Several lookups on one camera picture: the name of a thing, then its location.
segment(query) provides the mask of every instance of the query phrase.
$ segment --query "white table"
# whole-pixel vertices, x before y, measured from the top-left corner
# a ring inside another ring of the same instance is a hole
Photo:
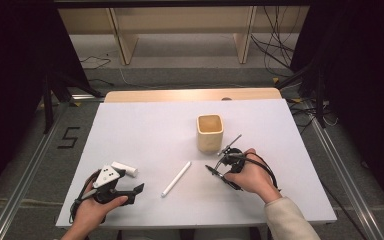
[[[283,99],[102,103],[58,218],[69,227],[69,209],[90,174],[117,161],[139,169],[125,176],[117,190],[145,183],[134,205],[107,215],[103,228],[199,228],[254,226],[265,223],[263,202],[254,194],[235,191],[212,176],[204,165],[219,157],[196,147],[196,118],[219,114],[224,123],[223,146],[239,133],[233,147],[250,147],[273,169],[281,193],[291,198],[310,223],[336,220],[293,118]],[[160,194],[187,161],[192,166],[170,193]]]

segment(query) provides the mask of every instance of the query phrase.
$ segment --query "black stand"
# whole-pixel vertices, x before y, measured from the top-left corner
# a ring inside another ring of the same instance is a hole
[[[49,129],[54,123],[54,113],[52,110],[52,97],[51,91],[55,94],[60,102],[69,102],[72,98],[71,93],[67,89],[67,85],[77,87],[97,98],[104,97],[100,92],[92,89],[91,87],[83,84],[75,79],[68,77],[60,72],[52,72],[45,75],[43,80],[43,103],[45,105],[45,131],[48,133]]]
[[[302,84],[298,91],[301,97],[309,97],[315,90],[316,118],[323,128],[325,128],[323,120],[324,78],[327,66],[333,62],[348,32],[352,18],[360,6],[360,1],[361,0],[348,0],[346,5],[335,15],[312,61],[291,77],[275,85],[275,87],[280,90],[302,79]]]

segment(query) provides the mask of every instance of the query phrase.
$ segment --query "beige sleeve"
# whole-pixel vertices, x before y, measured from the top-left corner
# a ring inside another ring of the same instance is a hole
[[[264,210],[275,240],[320,239],[291,199],[280,198],[266,204]]]

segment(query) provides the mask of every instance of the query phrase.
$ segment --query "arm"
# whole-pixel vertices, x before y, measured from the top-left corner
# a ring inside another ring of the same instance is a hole
[[[89,183],[85,192],[89,192],[91,189],[92,182]],[[90,232],[99,226],[108,212],[121,206],[125,201],[127,201],[126,196],[118,197],[107,204],[100,204],[93,198],[84,200],[77,210],[73,225],[61,240],[85,239]]]
[[[244,154],[255,161],[263,162],[251,148]],[[282,197],[273,186],[270,176],[261,167],[245,162],[240,173],[227,173],[224,177],[241,186],[245,191],[257,194],[265,203],[267,224],[274,239],[319,239],[317,233],[305,220],[299,208],[289,198]]]

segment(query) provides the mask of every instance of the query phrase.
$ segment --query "white stylus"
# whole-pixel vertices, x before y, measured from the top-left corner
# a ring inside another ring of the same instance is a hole
[[[191,166],[191,162],[189,161],[186,163],[186,165],[183,167],[182,171],[180,171],[177,176],[171,181],[171,183],[166,187],[166,189],[161,193],[161,197],[167,196],[168,192],[173,188],[173,186],[179,181],[179,179],[183,176],[183,174],[188,170],[188,168]]]

